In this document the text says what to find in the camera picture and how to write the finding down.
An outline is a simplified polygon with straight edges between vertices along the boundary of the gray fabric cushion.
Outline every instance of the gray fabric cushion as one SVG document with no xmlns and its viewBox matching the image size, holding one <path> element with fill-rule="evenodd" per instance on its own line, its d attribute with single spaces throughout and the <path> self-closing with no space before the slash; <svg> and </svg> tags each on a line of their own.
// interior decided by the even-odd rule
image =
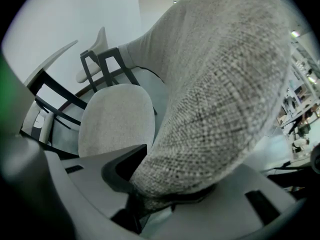
<svg viewBox="0 0 320 240">
<path fill-rule="evenodd" d="M 180 0 L 119 47 L 127 67 L 155 72 L 169 101 L 153 147 L 131 181 L 145 209 L 218 182 L 279 112 L 289 29 L 278 0 Z"/>
<path fill-rule="evenodd" d="M 133 145 L 147 144 L 155 136 L 155 115 L 148 93 L 140 86 L 118 84 L 96 92 L 86 106 L 80 126 L 80 157 L 98 155 Z"/>
</svg>

